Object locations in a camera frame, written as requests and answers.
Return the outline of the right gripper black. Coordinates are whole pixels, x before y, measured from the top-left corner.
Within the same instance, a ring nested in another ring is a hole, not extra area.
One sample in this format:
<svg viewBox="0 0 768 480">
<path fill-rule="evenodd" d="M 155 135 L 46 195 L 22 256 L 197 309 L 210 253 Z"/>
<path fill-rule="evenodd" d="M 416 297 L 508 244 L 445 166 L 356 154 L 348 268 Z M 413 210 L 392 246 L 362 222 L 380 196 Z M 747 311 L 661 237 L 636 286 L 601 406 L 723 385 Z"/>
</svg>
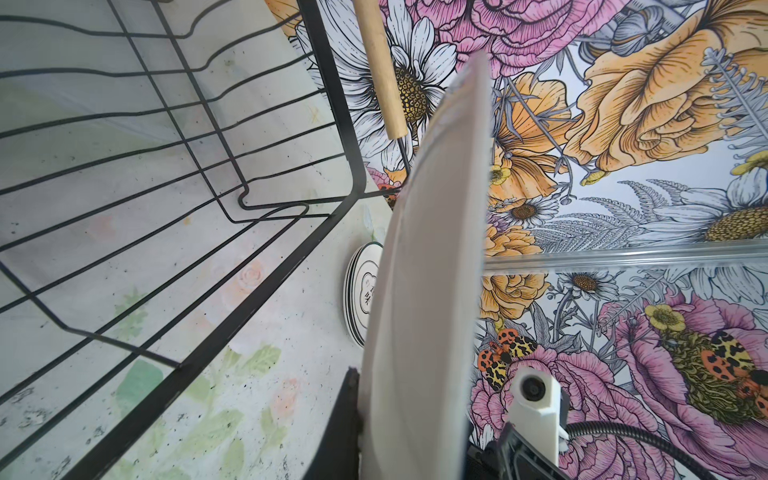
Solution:
<svg viewBox="0 0 768 480">
<path fill-rule="evenodd" d="M 483 449 L 468 445 L 465 478 L 567 480 L 568 476 L 507 423 L 500 438 L 490 440 Z"/>
</svg>

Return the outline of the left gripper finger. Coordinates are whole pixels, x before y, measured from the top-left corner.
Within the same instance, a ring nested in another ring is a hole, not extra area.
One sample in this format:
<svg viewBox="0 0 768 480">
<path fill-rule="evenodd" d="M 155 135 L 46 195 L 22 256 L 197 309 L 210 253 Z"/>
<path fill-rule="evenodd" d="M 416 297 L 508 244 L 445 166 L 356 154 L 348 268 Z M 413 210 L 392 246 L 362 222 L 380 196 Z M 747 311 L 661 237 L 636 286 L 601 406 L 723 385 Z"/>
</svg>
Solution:
<svg viewBox="0 0 768 480">
<path fill-rule="evenodd" d="M 304 480 L 355 480 L 359 478 L 362 428 L 357 410 L 360 374 L 350 367 L 342 381 L 318 449 Z"/>
</svg>

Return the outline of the white plate teal rim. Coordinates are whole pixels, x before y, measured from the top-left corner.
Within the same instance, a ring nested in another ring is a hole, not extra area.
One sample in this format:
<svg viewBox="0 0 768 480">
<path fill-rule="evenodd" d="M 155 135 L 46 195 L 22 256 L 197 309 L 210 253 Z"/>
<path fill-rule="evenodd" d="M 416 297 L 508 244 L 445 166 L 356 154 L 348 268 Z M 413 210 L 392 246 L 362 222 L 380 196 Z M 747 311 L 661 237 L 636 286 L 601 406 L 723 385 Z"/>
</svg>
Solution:
<svg viewBox="0 0 768 480">
<path fill-rule="evenodd" d="M 363 249 L 358 255 L 354 270 L 352 304 L 357 330 L 365 344 L 383 246 L 373 241 L 361 247 Z"/>
<path fill-rule="evenodd" d="M 384 243 L 358 394 L 364 479 L 457 479 L 485 258 L 490 65 L 473 54 L 415 155 Z"/>
</svg>

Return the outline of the black wire dish rack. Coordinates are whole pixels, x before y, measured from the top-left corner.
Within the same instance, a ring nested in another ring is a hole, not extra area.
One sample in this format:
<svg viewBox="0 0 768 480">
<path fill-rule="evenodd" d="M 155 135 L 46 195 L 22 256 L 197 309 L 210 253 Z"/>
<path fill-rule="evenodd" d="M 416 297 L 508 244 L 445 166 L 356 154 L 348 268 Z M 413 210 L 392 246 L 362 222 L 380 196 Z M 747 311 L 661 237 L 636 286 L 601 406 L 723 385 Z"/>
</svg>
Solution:
<svg viewBox="0 0 768 480">
<path fill-rule="evenodd" d="M 313 56 L 348 1 L 1 5 L 1 475 L 298 479 L 386 203 Z"/>
</svg>

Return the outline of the white plate orange sunburst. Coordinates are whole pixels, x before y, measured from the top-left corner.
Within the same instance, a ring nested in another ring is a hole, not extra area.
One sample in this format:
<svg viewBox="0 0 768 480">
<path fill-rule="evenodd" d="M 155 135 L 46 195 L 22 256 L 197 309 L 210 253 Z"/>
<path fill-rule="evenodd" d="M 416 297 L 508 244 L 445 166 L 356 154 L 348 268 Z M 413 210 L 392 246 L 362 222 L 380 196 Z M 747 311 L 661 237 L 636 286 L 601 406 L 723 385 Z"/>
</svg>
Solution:
<svg viewBox="0 0 768 480">
<path fill-rule="evenodd" d="M 364 347 L 364 340 L 359 334 L 359 331 L 357 330 L 357 325 L 355 323 L 354 318 L 354 309 L 352 304 L 352 290 L 353 290 L 353 278 L 354 278 L 354 270 L 355 265 L 357 262 L 357 258 L 359 253 L 362 251 L 363 247 L 359 247 L 351 256 L 346 272 L 343 277 L 343 286 L 342 286 L 342 311 L 344 314 L 344 321 L 345 325 L 347 327 L 348 334 L 350 335 L 350 338 L 352 341 L 360 348 Z"/>
</svg>

